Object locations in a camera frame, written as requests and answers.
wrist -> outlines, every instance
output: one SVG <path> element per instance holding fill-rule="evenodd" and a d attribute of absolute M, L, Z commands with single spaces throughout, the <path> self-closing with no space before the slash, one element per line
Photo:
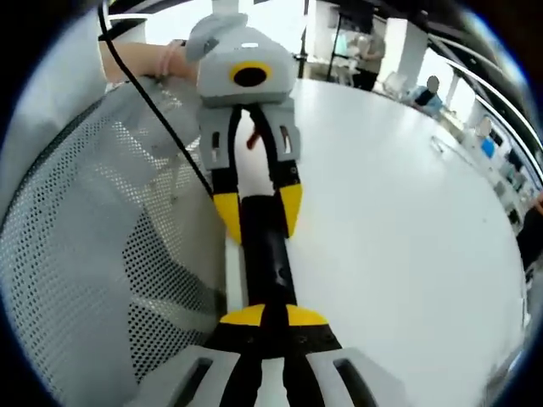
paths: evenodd
<path fill-rule="evenodd" d="M 192 83 L 196 83 L 198 77 L 198 64 L 190 64 L 185 57 L 185 48 L 179 47 L 171 55 L 168 65 L 170 75 L 184 78 Z"/>

window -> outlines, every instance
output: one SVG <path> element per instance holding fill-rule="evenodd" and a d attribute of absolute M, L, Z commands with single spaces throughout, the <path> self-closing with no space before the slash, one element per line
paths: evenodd
<path fill-rule="evenodd" d="M 192 0 L 166 8 L 145 22 L 146 40 L 158 45 L 166 45 L 174 38 L 187 40 L 196 23 L 211 13 L 210 0 Z"/>
<path fill-rule="evenodd" d="M 258 4 L 239 0 L 238 4 L 239 12 L 249 16 L 249 27 L 266 34 L 291 53 L 299 53 L 306 22 L 304 0 L 270 0 Z"/>
<path fill-rule="evenodd" d="M 417 85 L 426 85 L 428 77 L 431 75 L 436 75 L 439 79 L 439 98 L 445 102 L 447 99 L 447 94 L 449 89 L 451 89 L 452 77 L 454 72 L 452 68 L 443 61 L 443 59 L 432 49 L 427 48 L 426 53 L 424 53 L 423 65 L 418 74 Z"/>
<path fill-rule="evenodd" d="M 456 84 L 455 92 L 452 95 L 449 109 L 456 111 L 456 117 L 463 123 L 467 123 L 467 120 L 472 113 L 474 103 L 475 92 L 465 80 L 460 78 Z"/>

human hand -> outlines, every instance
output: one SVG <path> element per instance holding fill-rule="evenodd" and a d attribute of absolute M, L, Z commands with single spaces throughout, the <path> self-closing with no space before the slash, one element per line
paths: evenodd
<path fill-rule="evenodd" d="M 541 193 L 540 196 L 535 200 L 534 207 L 541 214 L 541 216 L 543 216 L 543 193 Z"/>
<path fill-rule="evenodd" d="M 198 79 L 198 63 L 190 64 L 185 57 L 185 48 L 179 47 L 171 56 L 168 72 L 172 76 L 184 78 L 196 84 Z"/>

desk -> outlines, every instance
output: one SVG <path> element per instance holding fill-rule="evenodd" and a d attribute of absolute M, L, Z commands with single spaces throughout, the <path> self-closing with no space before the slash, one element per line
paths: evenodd
<path fill-rule="evenodd" d="M 385 96 L 386 98 L 389 98 L 390 100 L 394 100 L 397 103 L 401 103 L 400 98 L 398 95 L 394 95 L 391 92 L 387 92 L 384 90 L 384 83 L 380 81 L 375 82 L 375 86 L 373 87 L 372 92 L 377 93 L 378 95 Z"/>
<path fill-rule="evenodd" d="M 413 406 L 476 405 L 523 339 L 523 269 L 494 191 L 457 153 L 437 151 L 432 137 L 462 148 L 415 109 L 308 80 L 293 96 L 304 197 L 288 253 L 300 306 L 401 379 Z M 244 148 L 242 122 L 237 160 L 265 168 L 261 146 Z M 244 193 L 258 192 L 255 172 L 240 174 Z M 242 304 L 228 245 L 228 301 Z"/>
<path fill-rule="evenodd" d="M 466 128 L 462 121 L 455 115 L 445 109 L 441 109 L 438 121 L 458 142 L 464 140 L 464 131 Z"/>
<path fill-rule="evenodd" d="M 522 229 L 524 216 L 531 203 L 521 201 L 511 183 L 500 174 L 496 165 L 496 156 L 494 159 L 489 159 L 483 152 L 479 139 L 474 138 L 474 135 L 465 133 L 462 139 L 462 147 L 465 148 L 481 175 L 486 178 L 492 188 L 496 188 L 501 184 L 502 193 L 498 198 L 506 213 L 510 213 L 513 209 L 517 211 L 520 223 L 512 225 L 512 228 L 515 233 L 518 233 Z"/>
<path fill-rule="evenodd" d="M 329 59 L 308 56 L 307 66 L 309 71 L 306 76 L 310 77 L 311 79 L 320 79 L 325 81 L 329 65 Z M 352 86 L 352 75 L 355 73 L 355 70 L 351 69 L 350 61 L 348 59 L 335 58 L 333 59 L 332 66 L 333 75 L 338 77 L 339 83 L 346 86 Z"/>

white wall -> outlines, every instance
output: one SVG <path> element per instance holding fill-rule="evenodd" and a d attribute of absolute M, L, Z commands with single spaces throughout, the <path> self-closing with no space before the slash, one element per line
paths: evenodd
<path fill-rule="evenodd" d="M 398 72 L 406 78 L 405 88 L 413 88 L 423 65 L 428 34 L 405 19 L 388 19 L 384 40 L 387 50 L 378 81 L 385 81 L 392 72 Z"/>
<path fill-rule="evenodd" d="M 237 13 L 238 0 L 212 0 L 213 13 L 230 14 Z"/>
<path fill-rule="evenodd" d="M 452 82 L 451 82 L 451 87 L 449 88 L 449 93 L 447 93 L 447 98 L 445 99 L 445 105 L 448 107 L 448 106 L 451 106 L 451 99 L 452 97 L 455 95 L 455 92 L 456 92 L 456 87 L 458 86 L 458 80 L 460 78 L 457 76 L 457 75 L 453 75 L 452 76 Z"/>
<path fill-rule="evenodd" d="M 331 3 L 326 2 L 314 2 L 315 3 L 315 15 L 313 16 L 314 25 L 314 38 L 312 45 L 312 54 L 317 58 L 329 59 L 332 53 L 333 36 L 335 35 L 335 29 L 328 28 L 330 8 L 333 6 Z"/>
<path fill-rule="evenodd" d="M 388 19 L 384 32 L 386 53 L 381 62 L 378 81 L 384 82 L 392 72 L 397 72 L 400 66 L 401 54 L 406 41 L 407 20 Z"/>
<path fill-rule="evenodd" d="M 428 34 L 413 23 L 407 22 L 406 33 L 404 35 L 406 39 L 401 53 L 398 72 L 407 76 L 406 86 L 410 88 L 417 84 L 417 78 L 423 65 L 424 54 L 428 47 Z"/>
<path fill-rule="evenodd" d="M 472 111 L 467 118 L 466 126 L 474 127 L 483 119 L 484 115 L 487 113 L 488 111 L 484 108 L 484 106 L 481 103 L 475 101 L 472 106 Z"/>
<path fill-rule="evenodd" d="M 299 53 L 306 24 L 304 0 L 269 0 L 259 4 L 239 0 L 239 12 L 249 16 L 249 27 L 262 31 L 291 53 Z"/>
<path fill-rule="evenodd" d="M 159 11 L 145 23 L 145 39 L 159 45 L 177 38 L 186 40 L 196 23 L 212 12 L 210 0 L 192 0 Z"/>

